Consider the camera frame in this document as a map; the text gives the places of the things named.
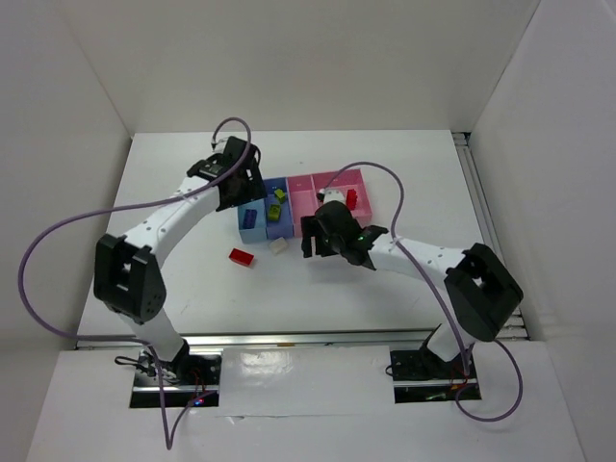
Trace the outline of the aluminium front rail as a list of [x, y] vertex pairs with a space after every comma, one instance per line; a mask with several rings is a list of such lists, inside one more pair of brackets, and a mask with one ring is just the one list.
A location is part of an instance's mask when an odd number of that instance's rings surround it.
[[376, 329], [348, 331], [311, 332], [253, 332], [219, 334], [182, 334], [194, 347], [316, 345], [316, 344], [363, 344], [419, 342], [431, 333], [430, 329]]

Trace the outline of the dark blue bin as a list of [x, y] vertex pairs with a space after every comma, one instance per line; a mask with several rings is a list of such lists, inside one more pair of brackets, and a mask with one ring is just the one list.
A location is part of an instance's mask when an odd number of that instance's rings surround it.
[[[270, 241], [278, 238], [290, 239], [294, 236], [294, 223], [290, 205], [288, 184], [286, 177], [276, 177], [265, 180], [268, 195], [265, 199], [266, 231]], [[285, 195], [285, 200], [280, 202], [275, 194], [280, 190]], [[278, 220], [270, 218], [270, 207], [277, 206], [280, 209]]]

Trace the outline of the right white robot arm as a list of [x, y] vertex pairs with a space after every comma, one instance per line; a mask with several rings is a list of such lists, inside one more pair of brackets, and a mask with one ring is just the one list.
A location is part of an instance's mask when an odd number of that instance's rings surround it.
[[522, 288], [485, 244], [440, 247], [399, 237], [382, 226], [363, 227], [337, 200], [300, 223], [305, 258], [339, 255], [353, 266], [403, 274], [434, 288], [446, 321], [424, 348], [445, 363], [477, 342], [494, 341], [524, 299]]

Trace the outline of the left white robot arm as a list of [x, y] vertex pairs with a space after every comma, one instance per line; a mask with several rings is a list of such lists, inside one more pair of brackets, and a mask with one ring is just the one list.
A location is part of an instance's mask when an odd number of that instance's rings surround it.
[[191, 166], [176, 192], [148, 218], [96, 244], [94, 296], [152, 347], [162, 367], [178, 375], [197, 363], [164, 305], [162, 266], [171, 251], [207, 215], [266, 196], [260, 150], [237, 137], [213, 143], [213, 154]]

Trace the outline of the narrow pink bin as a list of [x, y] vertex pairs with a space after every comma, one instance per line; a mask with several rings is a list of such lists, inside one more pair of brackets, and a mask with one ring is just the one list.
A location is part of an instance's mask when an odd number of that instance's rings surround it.
[[312, 216], [318, 208], [317, 190], [311, 174], [287, 178], [294, 237], [301, 238], [301, 218]]

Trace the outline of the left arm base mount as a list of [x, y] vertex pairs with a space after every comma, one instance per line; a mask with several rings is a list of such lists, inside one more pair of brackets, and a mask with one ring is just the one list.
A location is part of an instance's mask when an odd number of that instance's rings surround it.
[[[213, 408], [219, 404], [219, 383], [222, 366], [220, 351], [199, 355], [196, 365], [189, 366], [186, 372], [174, 373], [163, 370], [166, 406], [182, 408], [191, 399], [198, 400], [194, 407]], [[156, 372], [151, 354], [141, 351], [136, 358], [117, 356], [117, 366], [134, 371], [129, 407], [133, 409], [153, 409], [160, 407], [159, 375]]]

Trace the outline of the white square lego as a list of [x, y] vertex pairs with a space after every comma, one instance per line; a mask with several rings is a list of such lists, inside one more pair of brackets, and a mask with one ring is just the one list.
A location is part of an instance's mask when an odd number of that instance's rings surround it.
[[269, 243], [269, 249], [273, 255], [278, 255], [284, 252], [289, 247], [289, 243], [285, 238], [277, 238]]

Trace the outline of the light blue bin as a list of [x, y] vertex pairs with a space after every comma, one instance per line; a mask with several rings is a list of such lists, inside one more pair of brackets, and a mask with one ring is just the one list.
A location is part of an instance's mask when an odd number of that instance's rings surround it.
[[241, 205], [237, 209], [238, 230], [243, 244], [257, 244], [267, 239], [264, 199]]

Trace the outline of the aluminium side rail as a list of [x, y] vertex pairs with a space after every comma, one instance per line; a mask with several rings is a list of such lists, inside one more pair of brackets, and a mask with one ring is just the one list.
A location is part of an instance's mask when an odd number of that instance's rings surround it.
[[[469, 146], [470, 134], [466, 132], [452, 132], [451, 136], [474, 206], [481, 237], [494, 250], [500, 260], [505, 263], [485, 190], [478, 174], [473, 152]], [[519, 308], [514, 310], [508, 322], [500, 331], [499, 339], [503, 341], [529, 340], [526, 323]]]

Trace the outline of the purple lego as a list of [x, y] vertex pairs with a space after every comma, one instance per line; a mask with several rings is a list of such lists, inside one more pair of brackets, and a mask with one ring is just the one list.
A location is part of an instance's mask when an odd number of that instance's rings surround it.
[[243, 217], [243, 229], [253, 229], [256, 225], [258, 212], [255, 209], [245, 209]]

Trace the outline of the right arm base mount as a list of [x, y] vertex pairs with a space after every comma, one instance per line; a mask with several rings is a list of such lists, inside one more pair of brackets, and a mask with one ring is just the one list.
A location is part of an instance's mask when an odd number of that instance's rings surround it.
[[458, 392], [461, 400], [481, 400], [475, 366], [470, 362], [465, 371], [459, 355], [444, 362], [424, 348], [391, 350], [384, 372], [396, 404], [454, 401]]

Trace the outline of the wide pink bin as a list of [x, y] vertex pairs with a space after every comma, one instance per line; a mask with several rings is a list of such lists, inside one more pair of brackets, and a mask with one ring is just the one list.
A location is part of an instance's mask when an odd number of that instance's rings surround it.
[[360, 168], [350, 168], [334, 178], [335, 171], [315, 173], [312, 175], [315, 191], [318, 193], [324, 188], [333, 188], [347, 196], [349, 191], [354, 191], [356, 196], [355, 207], [351, 214], [362, 226], [372, 222], [372, 206], [365, 186]]

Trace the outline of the green lego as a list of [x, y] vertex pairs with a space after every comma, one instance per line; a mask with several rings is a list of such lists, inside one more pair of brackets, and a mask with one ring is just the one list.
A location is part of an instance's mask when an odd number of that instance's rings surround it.
[[273, 195], [280, 204], [287, 201], [287, 194], [282, 189], [275, 189]]
[[268, 222], [278, 222], [282, 216], [282, 207], [280, 204], [270, 204], [267, 210]]

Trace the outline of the red lego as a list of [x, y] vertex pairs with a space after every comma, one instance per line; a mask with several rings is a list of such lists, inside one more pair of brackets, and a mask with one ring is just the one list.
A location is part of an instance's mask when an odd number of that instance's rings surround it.
[[229, 253], [228, 258], [230, 261], [247, 268], [252, 265], [255, 259], [253, 254], [238, 248], [233, 248]]
[[355, 189], [349, 189], [346, 193], [346, 206], [350, 211], [357, 209], [359, 204], [359, 194]]

